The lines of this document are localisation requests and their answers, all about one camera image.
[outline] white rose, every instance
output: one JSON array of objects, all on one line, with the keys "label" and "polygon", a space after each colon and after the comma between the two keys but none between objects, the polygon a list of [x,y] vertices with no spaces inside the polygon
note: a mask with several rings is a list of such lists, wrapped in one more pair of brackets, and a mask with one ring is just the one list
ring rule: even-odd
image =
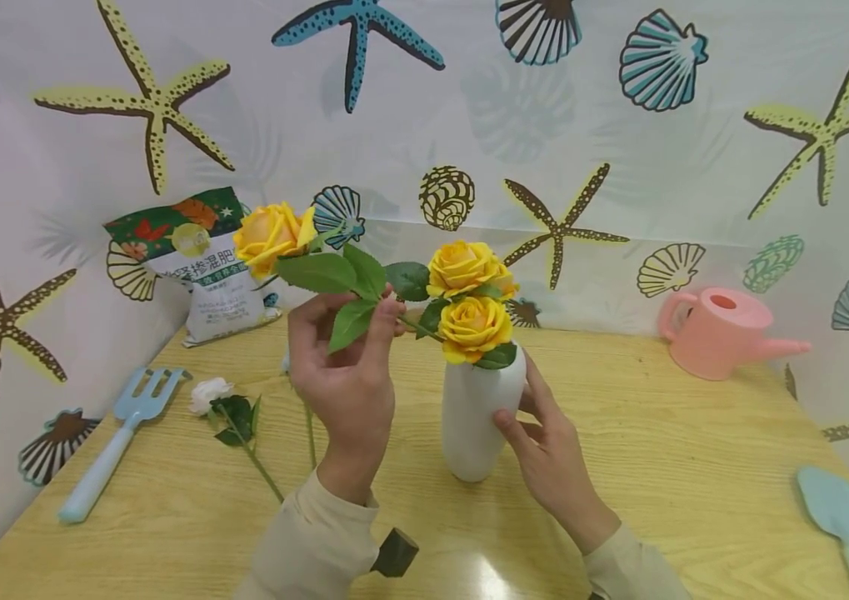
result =
[{"label": "white rose", "polygon": [[223,377],[201,381],[191,390],[191,412],[206,415],[211,410],[211,402],[230,396],[233,387],[234,384],[224,381]]}]

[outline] blue garden fork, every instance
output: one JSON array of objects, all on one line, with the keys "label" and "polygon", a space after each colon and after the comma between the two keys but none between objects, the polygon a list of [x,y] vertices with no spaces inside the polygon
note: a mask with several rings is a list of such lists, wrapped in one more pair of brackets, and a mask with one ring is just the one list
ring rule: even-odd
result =
[{"label": "blue garden fork", "polygon": [[[134,391],[137,390],[145,375],[148,375],[150,379],[147,380],[141,393],[135,396]],[[84,519],[94,508],[97,499],[101,497],[101,492],[104,486],[107,486],[114,468],[121,462],[121,456],[130,443],[130,438],[134,437],[134,430],[141,421],[160,415],[178,382],[190,378],[191,373],[184,371],[183,368],[174,368],[174,370],[158,368],[151,371],[150,368],[141,367],[134,372],[121,392],[118,402],[114,404],[114,416],[120,418],[123,425],[116,431],[114,437],[111,437],[107,447],[97,456],[97,460],[84,473],[81,481],[77,482],[74,492],[71,492],[71,497],[64,503],[62,510],[57,512],[60,522],[84,523]],[[154,396],[154,391],[162,380],[164,384],[161,385],[157,396]]]}]

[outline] blue trowel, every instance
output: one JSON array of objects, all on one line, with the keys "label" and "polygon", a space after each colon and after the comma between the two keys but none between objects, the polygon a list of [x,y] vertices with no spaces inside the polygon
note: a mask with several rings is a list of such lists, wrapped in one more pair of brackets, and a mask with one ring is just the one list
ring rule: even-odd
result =
[{"label": "blue trowel", "polygon": [[797,472],[797,485],[814,523],[840,539],[849,571],[849,482],[822,468],[803,467]]}]

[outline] beige sleeve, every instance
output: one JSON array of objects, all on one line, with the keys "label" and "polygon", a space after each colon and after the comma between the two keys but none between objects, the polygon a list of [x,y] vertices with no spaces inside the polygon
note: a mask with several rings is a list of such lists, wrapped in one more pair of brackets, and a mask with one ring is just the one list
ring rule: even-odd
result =
[{"label": "beige sleeve", "polygon": [[689,600],[675,570],[656,548],[622,524],[600,548],[584,557],[594,593],[606,600]]},{"label": "beige sleeve", "polygon": [[377,560],[375,517],[373,497],[367,507],[341,500],[312,472],[267,526],[234,600],[347,598],[351,582]]}]

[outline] person's left hand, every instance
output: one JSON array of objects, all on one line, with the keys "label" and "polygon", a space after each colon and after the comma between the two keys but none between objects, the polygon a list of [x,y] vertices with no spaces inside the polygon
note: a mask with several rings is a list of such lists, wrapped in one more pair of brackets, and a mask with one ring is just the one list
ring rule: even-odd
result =
[{"label": "person's left hand", "polygon": [[364,504],[384,459],[394,416],[388,354],[405,333],[404,304],[387,286],[367,333],[328,355],[337,311],[353,294],[319,294],[287,316],[291,384],[327,429],[328,448],[317,478],[339,498]]}]

